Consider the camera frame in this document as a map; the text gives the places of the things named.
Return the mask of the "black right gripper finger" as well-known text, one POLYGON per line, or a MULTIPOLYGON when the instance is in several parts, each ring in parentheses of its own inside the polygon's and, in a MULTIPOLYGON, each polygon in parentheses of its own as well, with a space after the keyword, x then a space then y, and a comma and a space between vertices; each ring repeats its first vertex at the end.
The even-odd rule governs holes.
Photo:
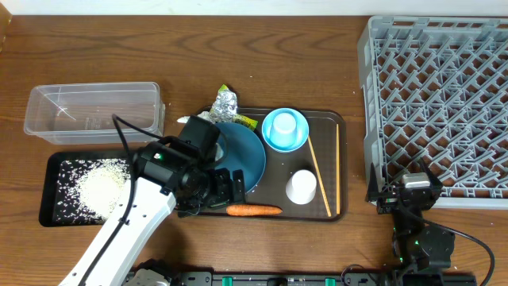
POLYGON ((418 164, 419 164, 420 170, 423 171, 427 175, 429 182, 430 182, 430 188, 431 189, 442 189, 443 183, 431 172, 431 170, 429 169, 428 165, 424 162, 424 160, 420 159, 418 161, 418 164))
POLYGON ((376 202, 379 197, 379 185, 377 182, 377 176, 375 172, 375 166, 371 163, 371 169, 369 173, 368 189, 365 200, 367 202, 376 202))

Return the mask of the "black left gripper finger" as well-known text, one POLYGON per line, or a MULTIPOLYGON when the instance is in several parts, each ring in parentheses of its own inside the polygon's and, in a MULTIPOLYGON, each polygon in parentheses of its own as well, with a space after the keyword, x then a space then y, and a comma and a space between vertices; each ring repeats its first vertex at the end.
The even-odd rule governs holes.
POLYGON ((244 174, 240 169, 233 172, 233 202, 245 202, 244 174))
POLYGON ((214 177, 216 187, 216 205, 225 205, 232 202, 233 184, 227 168, 218 169, 214 177))

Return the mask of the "dark blue plate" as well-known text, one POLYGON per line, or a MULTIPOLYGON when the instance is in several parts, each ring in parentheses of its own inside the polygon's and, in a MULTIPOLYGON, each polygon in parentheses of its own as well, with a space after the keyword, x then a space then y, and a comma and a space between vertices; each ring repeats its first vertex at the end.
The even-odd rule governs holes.
POLYGON ((221 122, 216 127, 221 131, 217 143, 222 150, 222 158, 216 169, 227 168, 230 172, 240 169, 246 192, 252 191, 266 168, 263 143, 253 131, 241 124, 221 122))

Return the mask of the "white pink cup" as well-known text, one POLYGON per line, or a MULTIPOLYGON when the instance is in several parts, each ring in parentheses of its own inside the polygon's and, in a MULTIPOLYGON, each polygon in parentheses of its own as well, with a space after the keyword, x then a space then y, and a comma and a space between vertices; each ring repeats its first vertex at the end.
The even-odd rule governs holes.
POLYGON ((286 185, 288 199, 295 204, 310 203, 316 192, 317 179, 309 170, 299 170, 293 174, 286 185))

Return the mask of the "white rice pile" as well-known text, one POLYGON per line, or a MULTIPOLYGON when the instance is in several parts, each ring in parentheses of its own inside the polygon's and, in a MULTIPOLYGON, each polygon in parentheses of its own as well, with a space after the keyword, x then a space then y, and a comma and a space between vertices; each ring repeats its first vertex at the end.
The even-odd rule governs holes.
POLYGON ((66 160, 56 181, 53 219, 61 225, 105 222, 130 179, 124 159, 66 160))

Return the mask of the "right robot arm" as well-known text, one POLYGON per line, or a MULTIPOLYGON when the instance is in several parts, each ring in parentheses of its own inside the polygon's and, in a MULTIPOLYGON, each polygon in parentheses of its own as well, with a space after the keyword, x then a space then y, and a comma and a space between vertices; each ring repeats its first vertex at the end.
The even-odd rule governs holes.
POLYGON ((380 191, 375 166, 370 167, 366 200, 394 222, 392 250, 400 266, 379 276, 377 285, 443 285, 442 270, 451 266, 455 234, 423 221, 423 211, 439 199, 442 182, 424 161, 420 172, 402 176, 392 191, 380 191))

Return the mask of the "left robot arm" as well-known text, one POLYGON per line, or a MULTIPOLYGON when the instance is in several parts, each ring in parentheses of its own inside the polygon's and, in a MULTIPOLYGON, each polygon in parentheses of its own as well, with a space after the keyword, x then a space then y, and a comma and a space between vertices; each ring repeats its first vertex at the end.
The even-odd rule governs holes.
POLYGON ((139 149, 114 211, 61 283, 120 285, 148 239, 172 212, 186 217, 243 203, 243 172, 219 166, 231 149, 226 138, 210 149, 200 149, 177 137, 139 149))

